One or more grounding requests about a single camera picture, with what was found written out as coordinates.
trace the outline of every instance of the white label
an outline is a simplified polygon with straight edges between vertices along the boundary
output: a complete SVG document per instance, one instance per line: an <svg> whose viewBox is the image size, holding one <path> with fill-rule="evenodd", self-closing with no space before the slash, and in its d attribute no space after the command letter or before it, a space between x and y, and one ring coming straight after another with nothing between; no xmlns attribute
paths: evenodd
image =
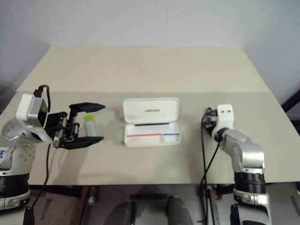
<svg viewBox="0 0 300 225"><path fill-rule="evenodd" d="M0 147L0 164L5 160L5 156L8 152L8 148Z"/></svg>

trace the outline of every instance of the red stripe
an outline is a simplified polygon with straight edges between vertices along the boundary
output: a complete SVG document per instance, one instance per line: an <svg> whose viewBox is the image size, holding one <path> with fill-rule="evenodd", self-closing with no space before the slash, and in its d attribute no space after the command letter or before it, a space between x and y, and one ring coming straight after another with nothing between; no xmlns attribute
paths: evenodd
<svg viewBox="0 0 300 225"><path fill-rule="evenodd" d="M156 136L156 135L163 135L163 134L148 134L148 135L127 135L127 137L140 137L140 136Z"/></svg>

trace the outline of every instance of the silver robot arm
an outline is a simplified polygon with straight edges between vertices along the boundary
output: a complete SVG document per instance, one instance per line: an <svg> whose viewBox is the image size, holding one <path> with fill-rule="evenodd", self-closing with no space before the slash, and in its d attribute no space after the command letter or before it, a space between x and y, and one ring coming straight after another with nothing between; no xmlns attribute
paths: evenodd
<svg viewBox="0 0 300 225"><path fill-rule="evenodd" d="M232 159L235 188L231 225L271 225L269 195L264 180L264 152L258 144L233 129L232 105L208 109L204 128Z"/></svg>
<svg viewBox="0 0 300 225"><path fill-rule="evenodd" d="M23 94L16 117L9 120L0 131L0 224L31 225L33 209L26 206L30 199L29 173L35 157L36 146L44 142L55 148L84 148L103 137L78 137L79 112L96 112L105 106L96 103L70 105L66 112L49 113L41 98L43 88L34 94Z"/></svg>

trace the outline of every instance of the small bottle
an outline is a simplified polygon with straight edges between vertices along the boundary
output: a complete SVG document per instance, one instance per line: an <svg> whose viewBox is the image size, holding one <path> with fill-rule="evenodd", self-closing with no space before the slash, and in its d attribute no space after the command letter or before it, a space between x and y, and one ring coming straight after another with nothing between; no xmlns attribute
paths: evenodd
<svg viewBox="0 0 300 225"><path fill-rule="evenodd" d="M84 117L86 133L88 137L96 136L95 128L94 128L94 117L91 114L87 114Z"/></svg>

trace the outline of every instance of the white wall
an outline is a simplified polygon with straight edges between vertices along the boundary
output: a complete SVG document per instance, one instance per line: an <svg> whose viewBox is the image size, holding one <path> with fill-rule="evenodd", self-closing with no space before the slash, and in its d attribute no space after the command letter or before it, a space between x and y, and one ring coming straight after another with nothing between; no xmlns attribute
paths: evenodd
<svg viewBox="0 0 300 225"><path fill-rule="evenodd" d="M300 88L299 0L0 1L8 83L24 78L48 45L241 46L280 103Z"/></svg>

